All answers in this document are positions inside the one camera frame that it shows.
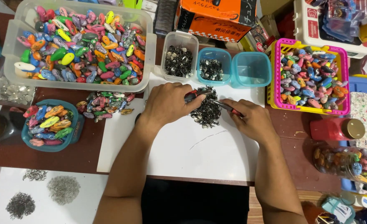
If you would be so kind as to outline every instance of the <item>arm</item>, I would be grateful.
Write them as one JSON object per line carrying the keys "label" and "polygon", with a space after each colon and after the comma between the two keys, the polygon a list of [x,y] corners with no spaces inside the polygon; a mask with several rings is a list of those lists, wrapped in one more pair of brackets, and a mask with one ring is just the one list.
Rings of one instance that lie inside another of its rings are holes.
{"label": "arm", "polygon": [[181,83],[167,83],[152,89],[145,110],[111,167],[94,224],[142,223],[141,195],[153,140],[165,124],[201,105],[204,95],[185,104],[184,96],[190,91],[190,85]]}
{"label": "arm", "polygon": [[244,115],[229,113],[238,130],[260,145],[255,190],[266,224],[307,223],[291,179],[280,139],[272,126],[269,111],[247,100],[223,102]]}

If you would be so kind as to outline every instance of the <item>white board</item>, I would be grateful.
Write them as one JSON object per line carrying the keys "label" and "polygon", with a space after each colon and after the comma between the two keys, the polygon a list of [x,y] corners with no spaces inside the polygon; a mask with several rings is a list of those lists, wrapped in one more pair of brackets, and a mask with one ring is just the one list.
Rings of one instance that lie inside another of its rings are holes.
{"label": "white board", "polygon": [[[2,167],[0,173],[0,223],[2,224],[91,224],[105,190],[107,175],[48,171],[44,181],[22,180],[26,169]],[[76,177],[80,192],[70,204],[58,205],[52,201],[46,187],[52,177]],[[22,219],[10,219],[6,207],[17,192],[31,195],[35,210]]]}
{"label": "white board", "polygon": [[[148,89],[151,90],[154,86],[165,83],[167,81],[160,73],[160,66],[156,66],[155,72],[150,74]],[[187,83],[193,88],[204,86],[197,79]],[[264,87],[233,89],[230,85],[225,85],[214,89],[216,89],[219,99],[246,99],[265,107]],[[124,144],[124,140],[128,137],[129,131],[133,129],[134,123],[131,120],[135,120],[136,115],[131,117],[116,116],[119,118],[115,119],[113,117],[106,120],[97,167],[98,172],[110,171],[115,157]],[[201,125],[195,123],[190,116],[185,116],[164,126],[153,142],[147,174],[254,181],[258,144],[236,129],[226,111],[222,111],[221,118],[218,121],[220,126],[202,129]],[[114,133],[113,136],[118,134],[119,141],[112,138],[111,133]]]}

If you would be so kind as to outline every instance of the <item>hand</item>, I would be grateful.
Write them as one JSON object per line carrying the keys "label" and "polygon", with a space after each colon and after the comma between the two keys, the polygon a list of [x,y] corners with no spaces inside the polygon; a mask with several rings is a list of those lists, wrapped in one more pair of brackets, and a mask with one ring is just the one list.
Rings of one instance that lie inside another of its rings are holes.
{"label": "hand", "polygon": [[261,145],[266,145],[271,140],[279,140],[279,136],[276,134],[267,109],[243,99],[239,100],[239,102],[223,99],[221,102],[228,104],[233,109],[242,113],[244,117],[240,118],[228,111],[237,129],[247,137]]}
{"label": "hand", "polygon": [[189,103],[184,96],[192,91],[189,84],[166,83],[153,87],[146,108],[140,118],[148,120],[152,127],[161,129],[164,125],[188,115],[201,105],[206,96],[200,95]]}

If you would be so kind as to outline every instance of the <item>white plastic box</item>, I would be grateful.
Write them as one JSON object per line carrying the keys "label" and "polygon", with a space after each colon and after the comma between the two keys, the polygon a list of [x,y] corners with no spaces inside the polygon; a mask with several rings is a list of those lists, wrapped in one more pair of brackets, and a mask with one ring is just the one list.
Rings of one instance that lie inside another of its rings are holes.
{"label": "white plastic box", "polygon": [[[189,78],[177,77],[173,75],[168,75],[164,69],[166,63],[166,54],[168,52],[168,48],[170,46],[179,46],[185,47],[192,52],[193,61],[191,66],[191,72]],[[196,74],[196,66],[197,66],[197,55],[199,54],[199,40],[192,34],[181,33],[181,32],[170,32],[166,35],[164,40],[163,53],[161,58],[161,73],[167,81],[171,82],[186,82],[195,77]]]}
{"label": "white plastic box", "polygon": [[[14,66],[14,63],[20,61],[20,56],[27,47],[21,44],[16,38],[23,36],[23,31],[28,30],[37,33],[34,29],[34,19],[37,12],[34,7],[41,5],[47,9],[59,9],[64,7],[68,13],[75,11],[76,13],[86,14],[91,9],[96,15],[103,13],[106,15],[108,11],[113,11],[120,16],[120,23],[131,22],[131,27],[139,25],[143,29],[143,35],[146,36],[146,51],[142,81],[138,85],[107,85],[94,83],[71,83],[50,80],[28,79],[26,73],[22,72]],[[15,19],[11,19],[8,23],[7,34],[5,38],[2,55],[5,56],[4,72],[5,76],[16,84],[24,84],[26,86],[41,86],[50,88],[63,89],[82,89],[82,90],[102,90],[113,92],[139,92],[143,90],[149,82],[150,72],[154,69],[154,61],[156,54],[156,34],[153,34],[153,21],[149,14],[142,10],[122,8],[116,6],[108,6],[101,4],[92,4],[84,2],[74,2],[66,0],[24,0],[16,11]]]}
{"label": "white plastic box", "polygon": [[348,43],[340,43],[328,41],[320,38],[318,17],[321,14],[320,8],[307,4],[304,0],[294,1],[294,36],[296,40],[302,44],[316,47],[325,45],[341,47],[345,49],[348,57],[361,59],[367,55],[367,43],[361,45],[353,45]]}

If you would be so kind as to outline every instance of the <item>pink basket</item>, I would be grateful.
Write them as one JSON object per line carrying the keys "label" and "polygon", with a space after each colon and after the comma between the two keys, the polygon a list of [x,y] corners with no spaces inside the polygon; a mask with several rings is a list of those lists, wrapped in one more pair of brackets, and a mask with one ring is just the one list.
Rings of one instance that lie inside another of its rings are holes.
{"label": "pink basket", "polygon": [[[297,48],[304,48],[307,45],[301,44],[300,41],[282,38],[275,41],[272,44],[272,53],[271,53],[271,61],[273,66],[273,81],[268,86],[268,97],[267,102],[273,107],[278,109],[286,109],[286,110],[299,110],[311,113],[318,114],[330,114],[330,115],[347,115],[350,112],[350,96],[347,95],[347,98],[344,100],[343,104],[339,106],[338,110],[328,110],[328,109],[317,109],[306,106],[296,106],[291,104],[282,104],[280,102],[280,56],[282,53],[287,53],[290,51],[294,51]],[[320,50],[325,51],[327,53],[331,53],[336,55],[336,64],[339,68],[336,77],[339,81],[344,82],[349,80],[348,74],[348,56],[347,52],[340,47],[333,46],[323,46],[323,47],[313,47],[311,46],[313,51]],[[347,84],[345,89],[349,92],[349,84]]]}

